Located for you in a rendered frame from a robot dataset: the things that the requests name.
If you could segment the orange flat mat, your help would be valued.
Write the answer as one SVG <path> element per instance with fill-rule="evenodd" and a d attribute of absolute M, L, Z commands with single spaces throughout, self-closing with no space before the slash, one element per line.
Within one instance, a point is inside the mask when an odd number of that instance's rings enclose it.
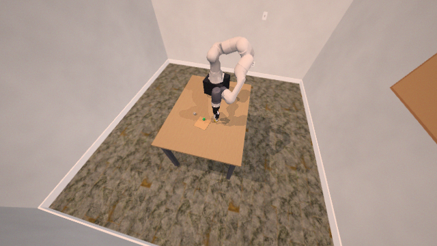
<path fill-rule="evenodd" d="M 208 125 L 209 125 L 209 123 L 210 123 L 210 120 L 207 120 L 207 119 L 203 120 L 203 118 L 200 117 L 200 118 L 196 121 L 196 123 L 194 124 L 194 126 L 200 128 L 200 129 L 206 130 L 207 127 L 208 127 Z"/>

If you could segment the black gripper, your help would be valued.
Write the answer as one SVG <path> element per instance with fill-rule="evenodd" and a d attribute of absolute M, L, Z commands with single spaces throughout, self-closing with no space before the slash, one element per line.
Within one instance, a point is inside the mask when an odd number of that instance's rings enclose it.
<path fill-rule="evenodd" d="M 219 118 L 219 108 L 220 108 L 220 106 L 219 107 L 212 107 L 212 109 L 213 109 L 213 113 L 214 113 L 214 118 L 215 118 L 215 122 L 216 121 L 218 121 L 218 118 Z"/>

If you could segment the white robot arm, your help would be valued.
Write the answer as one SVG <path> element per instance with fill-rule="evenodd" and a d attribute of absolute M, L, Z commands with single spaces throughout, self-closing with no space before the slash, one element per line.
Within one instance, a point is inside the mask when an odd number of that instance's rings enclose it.
<path fill-rule="evenodd" d="M 247 71 L 250 69 L 254 61 L 254 50 L 246 38 L 238 36 L 232 39 L 228 39 L 224 42 L 216 42 L 208 51 L 207 60 L 210 62 L 210 73 L 208 79 L 211 83 L 214 84 L 223 82 L 224 78 L 224 73 L 221 70 L 221 63 L 219 62 L 219 56 L 224 53 L 227 55 L 236 51 L 239 53 L 239 55 L 241 55 L 240 61 L 234 68 L 234 74 L 237 79 L 237 84 L 232 92 L 228 90 L 225 86 L 220 88 L 214 87 L 212 89 L 211 100 L 213 107 L 219 107 L 221 105 L 222 99 L 227 104 L 234 103 L 239 91 L 241 90 L 246 80 L 245 77 Z"/>

